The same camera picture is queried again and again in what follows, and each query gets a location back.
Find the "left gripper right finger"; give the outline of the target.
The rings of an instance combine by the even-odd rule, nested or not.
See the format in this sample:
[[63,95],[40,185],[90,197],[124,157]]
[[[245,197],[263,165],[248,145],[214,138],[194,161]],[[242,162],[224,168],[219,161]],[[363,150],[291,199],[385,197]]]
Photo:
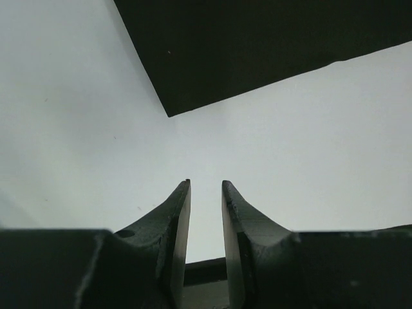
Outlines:
[[222,218],[231,308],[302,308],[303,280],[293,234],[222,183]]

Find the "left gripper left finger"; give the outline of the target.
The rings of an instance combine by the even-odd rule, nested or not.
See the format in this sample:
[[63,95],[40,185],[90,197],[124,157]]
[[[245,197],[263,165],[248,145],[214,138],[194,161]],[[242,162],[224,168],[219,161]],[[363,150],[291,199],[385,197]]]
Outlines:
[[81,308],[180,308],[191,213],[182,181],[159,206],[100,239]]

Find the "black printed t shirt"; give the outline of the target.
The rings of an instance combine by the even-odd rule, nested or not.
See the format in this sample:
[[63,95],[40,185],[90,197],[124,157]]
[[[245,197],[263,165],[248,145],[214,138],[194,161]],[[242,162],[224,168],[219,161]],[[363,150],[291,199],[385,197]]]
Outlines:
[[411,40],[410,1],[117,1],[169,117]]

